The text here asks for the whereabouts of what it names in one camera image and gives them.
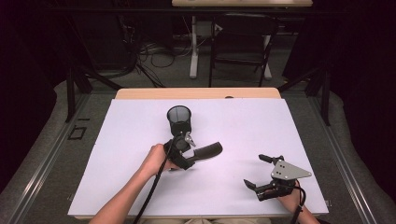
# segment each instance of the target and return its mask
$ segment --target gray carpet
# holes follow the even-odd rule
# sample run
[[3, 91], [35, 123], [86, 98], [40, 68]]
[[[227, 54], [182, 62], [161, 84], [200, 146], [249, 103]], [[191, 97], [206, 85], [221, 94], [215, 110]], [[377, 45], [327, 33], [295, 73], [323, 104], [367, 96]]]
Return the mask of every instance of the gray carpet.
[[[283, 84], [281, 77], [283, 67], [288, 59], [293, 37], [281, 36], [275, 40], [270, 57], [270, 67], [273, 80], [265, 81], [264, 87], [277, 87]], [[163, 85], [167, 87], [206, 87], [208, 74], [208, 47], [200, 48], [198, 78], [190, 79], [190, 57], [177, 57], [172, 65], [166, 68], [158, 68], [152, 65], [150, 57], [144, 62], [152, 69]], [[168, 56], [155, 55], [153, 63], [165, 65], [172, 62]], [[235, 67], [233, 70], [246, 72], [244, 68]], [[142, 88], [152, 87], [148, 79], [136, 70], [124, 77], [113, 79], [125, 87]], [[94, 92], [89, 96], [78, 94], [80, 99], [86, 99], [86, 104], [80, 113], [70, 124], [75, 127], [86, 127], [86, 132], [81, 140], [64, 140], [59, 146], [59, 153], [54, 158], [54, 163], [49, 167], [50, 172], [44, 175], [44, 184], [33, 195], [30, 203], [20, 218], [15, 218], [15, 208], [20, 208], [21, 197], [25, 188], [29, 186], [32, 176], [37, 174], [37, 169], [43, 168], [43, 161], [50, 154], [54, 142], [57, 142], [59, 133], [64, 127], [66, 118], [65, 85], [62, 83], [56, 88], [58, 103], [52, 116], [44, 128], [42, 134], [32, 147], [20, 170], [0, 195], [0, 223], [18, 220], [20, 223], [85, 223], [67, 215], [71, 204], [70, 195], [73, 195], [87, 164], [95, 138], [100, 131], [103, 119], [115, 92], [102, 83], [92, 80]], [[214, 87], [223, 86], [249, 86], [245, 82], [215, 81]], [[301, 92], [304, 83], [297, 85], [291, 90], [282, 93], [290, 107], [291, 114], [302, 138], [306, 153], [312, 164], [318, 183], [322, 189], [325, 200], [330, 200], [330, 214], [320, 218], [331, 223], [364, 223], [361, 219], [356, 204], [350, 194], [345, 180], [340, 175], [339, 167], [334, 161], [332, 145], [321, 126], [321, 120], [312, 102], [313, 98], [306, 98]], [[347, 123], [342, 111], [342, 101], [334, 94], [330, 104], [330, 122], [332, 132], [342, 149], [346, 160], [358, 180], [362, 194], [377, 220], [376, 223], [394, 223], [396, 220], [396, 207], [392, 200], [378, 187], [370, 175], [370, 172], [361, 162], [350, 143]], [[273, 219], [273, 223], [289, 223], [289, 218]]]

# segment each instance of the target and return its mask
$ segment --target black mesh cylinder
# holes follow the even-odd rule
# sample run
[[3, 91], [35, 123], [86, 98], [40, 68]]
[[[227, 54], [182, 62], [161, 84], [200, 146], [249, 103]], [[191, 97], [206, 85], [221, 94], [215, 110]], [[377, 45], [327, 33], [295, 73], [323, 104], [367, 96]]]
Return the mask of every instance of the black mesh cylinder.
[[184, 105], [176, 105], [166, 115], [173, 136], [178, 133], [191, 132], [191, 111]]

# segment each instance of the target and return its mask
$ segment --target chair leg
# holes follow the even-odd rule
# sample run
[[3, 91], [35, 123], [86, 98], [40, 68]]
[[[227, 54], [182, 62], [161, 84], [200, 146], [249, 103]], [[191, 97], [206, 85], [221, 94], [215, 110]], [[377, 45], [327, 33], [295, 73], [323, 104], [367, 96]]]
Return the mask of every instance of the chair leg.
[[259, 87], [262, 86], [262, 81], [264, 80], [265, 76], [265, 67], [262, 69], [262, 74], [260, 75]]
[[212, 62], [212, 60], [210, 60], [210, 65], [209, 65], [209, 69], [210, 69], [210, 71], [209, 71], [209, 88], [210, 87], [212, 87], [212, 70], [213, 70], [213, 62]]

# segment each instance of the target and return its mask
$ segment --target person's hand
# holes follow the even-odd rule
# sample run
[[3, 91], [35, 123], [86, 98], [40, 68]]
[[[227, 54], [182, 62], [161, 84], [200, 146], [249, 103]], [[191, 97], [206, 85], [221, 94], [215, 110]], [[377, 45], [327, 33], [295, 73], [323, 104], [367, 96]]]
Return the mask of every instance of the person's hand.
[[300, 194], [298, 189], [294, 189], [291, 194], [278, 197], [277, 199], [282, 203], [282, 205], [288, 209], [291, 213], [294, 213], [298, 205], [300, 204]]
[[[163, 145], [157, 144], [151, 147], [151, 150], [149, 151], [147, 157], [140, 165], [139, 170], [148, 176], [156, 175], [160, 170], [161, 164], [163, 163], [163, 160], [165, 160], [165, 157], [166, 154], [163, 150]], [[171, 161], [166, 161], [163, 169], [169, 170], [171, 168], [178, 169], [178, 167], [174, 165]]]
[[[294, 189], [291, 194], [278, 197], [277, 199], [282, 203], [282, 205], [294, 214], [296, 208], [300, 205], [300, 190]], [[306, 206], [303, 206], [302, 212], [298, 216], [298, 222], [301, 224], [319, 224], [318, 220], [312, 215]]]

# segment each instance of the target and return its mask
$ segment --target wire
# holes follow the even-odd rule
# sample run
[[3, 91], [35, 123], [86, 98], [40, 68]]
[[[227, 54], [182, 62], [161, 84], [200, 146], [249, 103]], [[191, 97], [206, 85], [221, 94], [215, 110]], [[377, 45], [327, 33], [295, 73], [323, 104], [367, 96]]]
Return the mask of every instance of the wire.
[[293, 218], [291, 220], [291, 224], [295, 224], [297, 221], [298, 216], [300, 215], [301, 211], [303, 210], [303, 206], [305, 204], [305, 199], [306, 199], [306, 194], [305, 194], [305, 190], [302, 189], [299, 186], [294, 186], [294, 189], [299, 189], [300, 190], [300, 203], [298, 205], [298, 207], [296, 208], [296, 211], [294, 212]]
[[186, 29], [187, 29], [187, 31], [189, 32], [189, 34], [191, 34], [191, 31], [190, 31], [189, 25], [186, 23], [186, 19], [185, 19], [184, 17], [182, 17], [182, 18], [183, 18], [184, 24], [186, 25]]
[[148, 197], [146, 198], [145, 202], [143, 203], [142, 208], [139, 211], [139, 214], [137, 214], [136, 218], [134, 219], [134, 224], [136, 224], [139, 219], [142, 217], [147, 205], [149, 204], [149, 200], [151, 199], [151, 196], [157, 187], [158, 182], [160, 181], [161, 173], [163, 172], [163, 167], [165, 167], [166, 161], [168, 160], [169, 154], [171, 152], [171, 147], [178, 135], [176, 135], [174, 138], [172, 138], [171, 144], [169, 145], [168, 150], [166, 151], [166, 156], [165, 159], [163, 160], [163, 163], [160, 166], [160, 169], [158, 170], [158, 173], [155, 175], [154, 183], [152, 184], [151, 190], [148, 193]]
[[160, 79], [155, 75], [154, 72], [152, 72], [148, 67], [146, 67], [143, 64], [137, 64], [136, 67], [138, 68], [137, 72], [142, 72], [153, 84], [154, 87], [162, 87], [165, 88], [165, 86], [161, 83]]
[[172, 64], [175, 62], [175, 55], [174, 55], [173, 52], [164, 52], [164, 53], [162, 53], [162, 54], [171, 56], [172, 61], [171, 61], [169, 64], [166, 64], [166, 65], [156, 65], [156, 64], [154, 64], [154, 61], [153, 61], [154, 55], [156, 55], [156, 54], [159, 54], [159, 53], [153, 53], [153, 54], [151, 55], [151, 58], [150, 58], [150, 63], [151, 63], [154, 67], [165, 68], [165, 67], [169, 67], [170, 65], [172, 65]]

